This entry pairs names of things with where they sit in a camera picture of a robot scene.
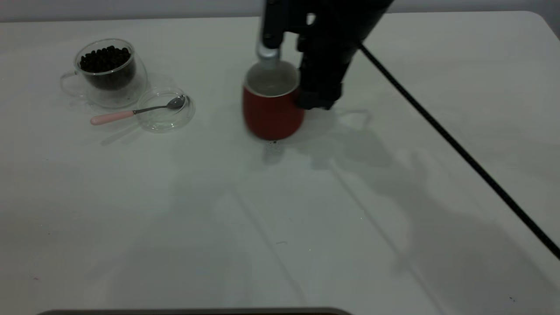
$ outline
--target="mug rim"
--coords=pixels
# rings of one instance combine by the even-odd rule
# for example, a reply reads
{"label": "mug rim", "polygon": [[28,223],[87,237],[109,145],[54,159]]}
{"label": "mug rim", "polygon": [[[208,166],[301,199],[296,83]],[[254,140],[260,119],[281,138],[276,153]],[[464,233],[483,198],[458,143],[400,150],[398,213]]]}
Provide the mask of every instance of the mug rim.
{"label": "mug rim", "polygon": [[258,92],[256,92],[255,90],[253,90],[253,89],[249,86],[249,83],[248,83],[248,80],[249,80],[249,73],[250,73],[251,70],[253,70],[255,67],[260,66],[260,65],[261,65],[261,62],[257,62],[256,64],[252,65],[252,66],[249,68],[249,70],[247,71],[247,74],[245,75],[245,81],[243,82],[243,87],[246,88],[251,94],[253,94],[253,95],[255,95],[255,96],[262,97],[262,98],[267,98],[267,99],[279,98],[279,97],[281,97],[281,96],[288,95],[288,94],[294,92],[295,90],[297,90],[297,88],[300,86],[300,74],[298,73],[297,68],[296,68],[292,63],[287,62],[287,61],[280,60],[280,61],[278,61],[278,62],[281,63],[281,64],[286,64],[286,65],[288,65],[288,66],[290,67],[290,70],[292,71],[292,73],[293,73],[293,74],[295,75],[295,77],[296,77],[296,82],[294,83],[293,87],[292,87],[290,90],[288,90],[287,92],[284,92],[284,93],[282,93],[282,94],[278,94],[278,95],[264,95],[264,94],[258,93]]}
{"label": "mug rim", "polygon": [[[79,67],[79,63],[80,63],[79,60],[81,59],[81,58],[80,58],[80,57],[81,57],[81,52],[84,51],[84,50],[86,49],[86,47],[89,47],[89,46],[91,46],[91,45],[100,43],[100,42],[102,42],[102,41],[109,41],[109,40],[111,40],[111,41],[115,41],[115,40],[117,40],[117,41],[122,41],[122,42],[124,42],[126,45],[128,45],[128,46],[130,47],[130,57],[128,58],[128,60],[127,60],[125,63],[121,64],[119,67],[117,67],[117,68],[115,68],[115,69],[113,69],[113,70],[105,71],[105,72],[87,72],[87,71],[82,70],[82,68]],[[78,53],[77,53],[76,56],[74,57],[74,69],[76,69],[76,71],[78,71],[78,72],[80,72],[80,73],[83,73],[83,74],[85,74],[85,75],[88,75],[88,76],[102,76],[102,75],[108,75],[108,74],[110,74],[110,73],[117,72],[117,71],[121,70],[122,68],[126,67],[130,62],[132,62],[132,59],[134,58],[135,52],[136,52],[136,50],[134,49],[134,46],[133,46],[131,43],[129,43],[128,41],[124,40],[124,39],[120,39],[120,38],[105,38],[105,39],[96,40],[96,41],[93,41],[93,42],[91,42],[91,43],[85,45],[82,49],[80,49],[80,51],[78,51]]]}

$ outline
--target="glass cup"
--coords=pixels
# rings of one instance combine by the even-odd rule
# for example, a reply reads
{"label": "glass cup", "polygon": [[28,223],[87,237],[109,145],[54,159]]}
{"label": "glass cup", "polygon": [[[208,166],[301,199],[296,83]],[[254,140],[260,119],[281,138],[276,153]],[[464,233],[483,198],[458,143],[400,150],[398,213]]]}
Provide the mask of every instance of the glass cup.
{"label": "glass cup", "polygon": [[[87,72],[80,68],[82,56],[93,50],[115,46],[126,48],[130,58],[120,67],[105,72]],[[60,77],[60,88],[70,96],[86,98],[89,102],[105,109],[119,109],[134,104],[146,90],[148,80],[146,69],[140,56],[131,43],[122,39],[102,39],[93,42],[76,54],[74,70]],[[79,89],[70,89],[65,83],[68,78],[77,76]]]}

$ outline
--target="black cable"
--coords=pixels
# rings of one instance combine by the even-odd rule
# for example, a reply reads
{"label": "black cable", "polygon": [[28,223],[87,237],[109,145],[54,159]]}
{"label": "black cable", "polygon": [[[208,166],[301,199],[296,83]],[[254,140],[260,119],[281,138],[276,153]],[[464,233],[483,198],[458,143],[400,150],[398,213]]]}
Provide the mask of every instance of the black cable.
{"label": "black cable", "polygon": [[379,62],[374,55],[362,44],[362,42],[354,37],[346,25],[337,14],[328,0],[323,0],[323,4],[330,11],[330,14],[336,19],[338,25],[344,32],[345,36],[354,42],[359,50],[366,56],[371,63],[391,82],[391,84],[401,93],[401,95],[418,111],[418,113],[427,120],[428,123],[459,153],[459,155],[475,170],[475,172],[484,179],[484,181],[498,194],[500,198],[510,207],[517,217],[525,223],[525,225],[535,234],[535,236],[548,248],[548,250],[560,260],[560,248],[546,235],[545,232],[523,211],[523,209],[515,202],[513,198],[488,174],[484,168],[457,142],[442,125],[422,106],[416,99],[391,75],[391,73]]}

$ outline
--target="pink spoon handle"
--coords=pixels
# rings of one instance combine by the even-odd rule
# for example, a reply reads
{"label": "pink spoon handle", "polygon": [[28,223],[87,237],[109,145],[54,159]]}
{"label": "pink spoon handle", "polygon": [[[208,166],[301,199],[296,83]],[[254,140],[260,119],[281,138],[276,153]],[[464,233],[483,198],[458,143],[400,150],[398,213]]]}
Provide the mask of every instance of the pink spoon handle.
{"label": "pink spoon handle", "polygon": [[118,120],[128,118],[128,117],[132,117],[132,116],[134,116],[134,112],[131,111],[131,110],[127,110],[126,112],[118,112],[118,113],[111,113],[111,114],[95,116],[95,117],[90,119],[90,123],[94,126],[98,126],[98,125],[101,125],[101,124],[106,124],[106,123],[110,123],[110,122],[113,122],[113,121],[118,121]]}

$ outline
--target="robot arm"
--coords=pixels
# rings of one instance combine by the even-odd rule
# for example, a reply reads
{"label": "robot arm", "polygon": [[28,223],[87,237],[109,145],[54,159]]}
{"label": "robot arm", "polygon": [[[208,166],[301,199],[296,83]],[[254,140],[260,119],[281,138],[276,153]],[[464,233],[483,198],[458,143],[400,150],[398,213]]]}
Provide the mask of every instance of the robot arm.
{"label": "robot arm", "polygon": [[[342,94],[342,79],[357,48],[325,7],[330,1],[348,30],[364,40],[393,0],[266,0],[257,46],[259,59],[274,67],[284,32],[299,34],[300,108],[330,109]],[[307,24],[307,15],[315,21]]]}

